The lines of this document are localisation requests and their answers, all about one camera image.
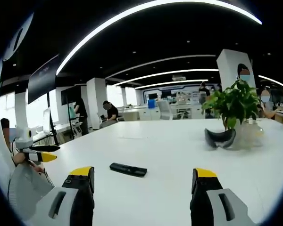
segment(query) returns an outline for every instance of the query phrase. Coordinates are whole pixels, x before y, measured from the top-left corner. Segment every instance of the potted plant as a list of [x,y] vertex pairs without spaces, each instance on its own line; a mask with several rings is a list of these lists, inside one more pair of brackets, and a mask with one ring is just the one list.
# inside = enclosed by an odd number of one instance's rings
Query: potted plant
[[222,118],[225,130],[234,129],[237,121],[256,119],[259,99],[256,88],[251,88],[246,81],[238,79],[223,92],[216,90],[202,105],[202,109],[211,109],[217,118]]

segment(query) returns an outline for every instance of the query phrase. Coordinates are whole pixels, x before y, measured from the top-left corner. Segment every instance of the dark shirt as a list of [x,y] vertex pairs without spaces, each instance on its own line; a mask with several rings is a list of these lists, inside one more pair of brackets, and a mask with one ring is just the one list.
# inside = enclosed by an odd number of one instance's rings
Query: dark shirt
[[108,119],[110,119],[114,114],[118,117],[118,110],[117,110],[116,107],[111,105],[111,108],[109,110],[107,110]]
[[209,90],[208,90],[207,88],[205,88],[205,87],[200,87],[200,88],[199,88],[199,92],[206,92],[207,97],[208,97],[209,95],[211,95],[210,92],[209,92]]
[[87,118],[87,112],[86,112],[86,108],[85,108],[85,104],[84,104],[84,101],[83,99],[80,99],[79,101],[77,101],[75,103],[75,107],[79,105],[79,109],[77,110],[77,114],[80,114],[80,118],[81,117],[84,117],[84,118]]

